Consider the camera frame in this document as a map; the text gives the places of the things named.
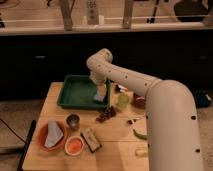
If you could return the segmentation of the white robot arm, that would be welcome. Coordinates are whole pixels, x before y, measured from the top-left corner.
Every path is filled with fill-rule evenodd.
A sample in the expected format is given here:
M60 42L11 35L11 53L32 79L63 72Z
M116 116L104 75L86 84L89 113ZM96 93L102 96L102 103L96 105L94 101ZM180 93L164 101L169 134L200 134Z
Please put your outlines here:
M149 171L204 171L194 97L184 84L116 66L103 48L86 65L97 85L110 79L145 98Z

